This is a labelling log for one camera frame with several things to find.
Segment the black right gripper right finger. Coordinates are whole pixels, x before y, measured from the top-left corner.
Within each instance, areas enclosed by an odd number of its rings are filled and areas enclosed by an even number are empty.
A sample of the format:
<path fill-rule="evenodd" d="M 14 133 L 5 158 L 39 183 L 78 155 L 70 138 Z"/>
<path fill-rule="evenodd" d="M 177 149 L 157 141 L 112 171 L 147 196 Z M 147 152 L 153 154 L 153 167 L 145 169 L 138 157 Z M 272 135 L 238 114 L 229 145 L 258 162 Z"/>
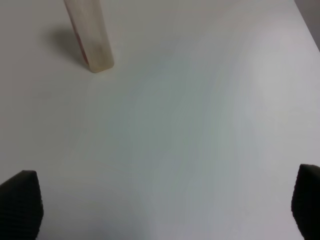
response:
<path fill-rule="evenodd" d="M 292 216 L 305 240 L 320 238 L 320 168 L 301 164 L 291 200 Z"/>

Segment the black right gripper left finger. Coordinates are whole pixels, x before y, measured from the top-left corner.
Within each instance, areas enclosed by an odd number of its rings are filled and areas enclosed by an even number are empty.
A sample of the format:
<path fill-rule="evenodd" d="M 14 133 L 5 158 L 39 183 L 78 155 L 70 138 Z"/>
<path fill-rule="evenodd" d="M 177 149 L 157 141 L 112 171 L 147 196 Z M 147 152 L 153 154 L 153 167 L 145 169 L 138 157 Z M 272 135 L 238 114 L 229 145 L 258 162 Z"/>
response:
<path fill-rule="evenodd" d="M 0 238 L 35 240 L 44 206 L 37 172 L 22 170 L 0 185 Z"/>

